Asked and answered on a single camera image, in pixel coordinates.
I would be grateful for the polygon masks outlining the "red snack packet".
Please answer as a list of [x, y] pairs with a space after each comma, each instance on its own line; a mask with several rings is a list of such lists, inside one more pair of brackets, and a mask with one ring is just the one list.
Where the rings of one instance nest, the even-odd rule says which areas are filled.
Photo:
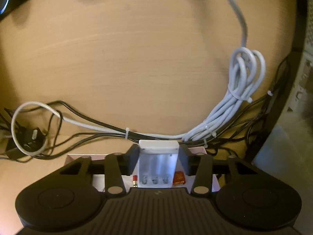
[[185, 178], [184, 172], [183, 171], [176, 171], [174, 173], [172, 184], [173, 185], [184, 185], [185, 183], [186, 183], [186, 178]]

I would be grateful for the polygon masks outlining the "white battery charger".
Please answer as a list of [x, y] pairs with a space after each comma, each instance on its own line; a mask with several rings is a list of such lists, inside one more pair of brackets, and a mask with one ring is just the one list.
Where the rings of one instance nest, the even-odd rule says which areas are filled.
[[179, 153], [177, 141], [139, 140], [139, 188], [171, 188]]

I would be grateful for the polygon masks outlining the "pink cardboard box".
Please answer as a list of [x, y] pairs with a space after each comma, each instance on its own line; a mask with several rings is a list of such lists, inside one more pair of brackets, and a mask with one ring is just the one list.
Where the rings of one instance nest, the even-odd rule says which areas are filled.
[[[196, 147], [196, 148], [193, 148], [191, 150], [192, 153], [200, 153], [200, 154], [204, 154], [204, 148], [203, 147]], [[91, 159], [92, 161], [97, 161], [97, 160], [102, 160], [102, 159], [105, 159], [105, 157], [107, 156], [107, 154], [104, 154], [104, 155], [98, 155], [98, 154], [95, 154], [95, 155], [91, 155]], [[66, 156], [66, 160], [65, 160], [65, 165], [73, 162], [73, 161], [76, 161], [78, 158], [80, 157], [88, 157], [87, 155], [80, 155], [80, 154], [67, 154]], [[130, 175], [130, 176], [125, 176], [125, 175], [122, 175], [122, 180], [123, 180], [123, 183], [124, 183], [124, 186], [126, 188], [126, 192], [128, 192], [130, 190], [130, 187], [133, 187], [133, 175], [137, 175], [138, 176], [138, 180], [137, 180], [137, 183], [138, 183], [138, 187], [143, 187], [144, 184], [142, 183], [142, 178], [139, 176], [139, 165], [140, 165], [140, 160], [138, 159], [138, 162], [135, 166], [135, 169], [133, 171], [133, 173]], [[175, 172], [176, 171], [183, 171], [183, 167], [179, 161], [179, 158], [177, 158], [177, 162], [176, 162], [176, 169], [175, 169]], [[92, 175], [92, 185], [93, 187], [95, 187], [98, 191], [105, 191], [105, 188], [104, 188], [104, 182], [105, 182], [105, 175], [104, 175], [104, 171], [93, 171], [93, 175]], [[152, 186], [153, 183], [152, 183], [152, 180], [151, 180], [151, 183], [148, 182], [148, 175], [145, 175], [147, 180], [147, 186]], [[192, 184], [194, 182], [194, 179], [195, 179], [195, 175], [194, 176], [187, 176], [185, 174], [185, 178], [186, 178], [186, 183], [184, 185], [173, 185], [172, 182], [170, 183], [170, 178], [172, 179], [173, 181], [173, 177], [169, 177], [169, 175], [167, 175], [166, 178], [164, 178], [166, 181], [168, 181], [168, 183], [164, 183], [163, 181], [163, 178], [161, 180], [161, 177], [160, 175], [158, 175], [158, 183], [156, 185], [160, 186], [160, 188], [167, 188], [167, 185], [172, 185], [172, 188], [179, 188], [179, 187], [185, 187], [187, 188], [188, 192], [191, 192], [191, 188], [192, 188]], [[212, 192], [218, 192], [220, 190], [220, 185], [219, 185], [219, 182], [218, 182], [218, 179], [216, 177], [216, 175], [214, 174], [213, 175], [213, 179], [212, 179]]]

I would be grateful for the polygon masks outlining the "black power adapter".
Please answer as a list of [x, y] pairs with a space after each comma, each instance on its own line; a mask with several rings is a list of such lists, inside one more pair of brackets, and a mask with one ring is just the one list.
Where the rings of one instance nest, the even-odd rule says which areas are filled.
[[[39, 128], [26, 129], [21, 127], [17, 130], [16, 136], [20, 145], [28, 152], [38, 151], [45, 142], [45, 136]], [[17, 148], [12, 138], [8, 140], [5, 154], [11, 160], [25, 157], [25, 154]]]

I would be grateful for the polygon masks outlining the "glass panel computer case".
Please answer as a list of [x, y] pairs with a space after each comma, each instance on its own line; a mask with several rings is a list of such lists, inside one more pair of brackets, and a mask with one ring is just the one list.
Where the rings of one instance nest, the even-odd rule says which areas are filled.
[[312, 234], [312, 0], [297, 0], [287, 85], [270, 109], [275, 119], [264, 145], [253, 154], [258, 168], [292, 186], [302, 210], [294, 227]]

